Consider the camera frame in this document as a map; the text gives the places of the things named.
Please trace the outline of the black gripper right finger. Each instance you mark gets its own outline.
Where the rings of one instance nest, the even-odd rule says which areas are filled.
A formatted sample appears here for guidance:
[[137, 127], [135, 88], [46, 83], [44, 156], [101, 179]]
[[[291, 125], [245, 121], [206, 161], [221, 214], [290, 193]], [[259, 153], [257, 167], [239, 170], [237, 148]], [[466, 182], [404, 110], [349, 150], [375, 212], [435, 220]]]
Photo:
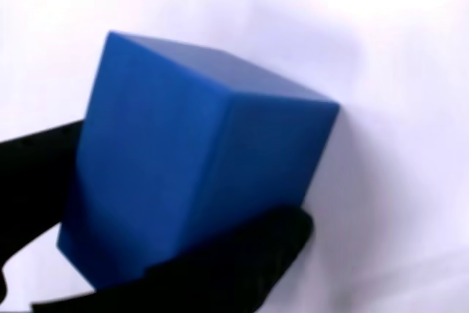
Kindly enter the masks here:
[[270, 210], [144, 277], [92, 294], [35, 303], [33, 312], [255, 312], [314, 231], [298, 207]]

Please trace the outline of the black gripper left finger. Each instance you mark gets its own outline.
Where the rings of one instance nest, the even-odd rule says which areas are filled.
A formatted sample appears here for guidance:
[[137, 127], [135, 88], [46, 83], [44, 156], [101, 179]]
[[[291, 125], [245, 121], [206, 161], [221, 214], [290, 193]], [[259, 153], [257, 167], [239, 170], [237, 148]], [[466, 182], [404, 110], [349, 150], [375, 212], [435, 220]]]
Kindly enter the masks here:
[[83, 122], [1, 143], [1, 266], [62, 220]]

